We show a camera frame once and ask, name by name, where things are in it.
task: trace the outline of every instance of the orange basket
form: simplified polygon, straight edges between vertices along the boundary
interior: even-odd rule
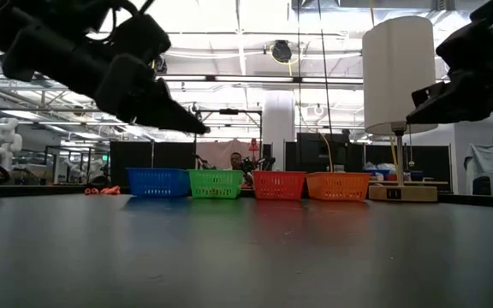
[[[310,198],[330,201],[364,201],[370,184],[368,173],[315,172],[306,178]]]
[[[300,200],[305,172],[254,171],[254,193],[257,199]]]

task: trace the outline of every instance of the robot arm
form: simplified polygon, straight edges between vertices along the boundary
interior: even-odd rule
[[[450,82],[412,94],[412,124],[480,121],[493,112],[493,0],[472,12],[471,23],[437,47]]]
[[[0,119],[0,163],[10,170],[13,162],[13,152],[22,150],[22,137],[15,133],[18,120],[15,118]]]
[[[100,110],[125,122],[205,133],[207,127],[169,95],[151,64],[170,47],[167,33],[128,0],[0,0],[3,74],[29,82],[40,72],[94,99]],[[125,9],[131,18],[105,40],[106,15]]]

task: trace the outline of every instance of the green basket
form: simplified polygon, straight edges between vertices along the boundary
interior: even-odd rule
[[[243,172],[237,170],[188,170],[194,198],[237,198]]]

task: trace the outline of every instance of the lamp base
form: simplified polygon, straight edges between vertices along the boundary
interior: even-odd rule
[[[392,202],[436,202],[436,187],[371,186],[368,199]]]

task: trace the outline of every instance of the man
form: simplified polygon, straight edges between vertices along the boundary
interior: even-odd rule
[[[243,156],[239,152],[231,153],[231,156],[229,157],[229,162],[231,163],[231,169],[228,170],[242,171],[241,164],[243,162]],[[254,180],[250,173],[243,175],[243,185],[247,187],[252,187],[253,182]]]
[[[229,162],[231,163],[231,170],[241,170],[241,163],[243,161],[242,155],[238,152],[231,153]]]

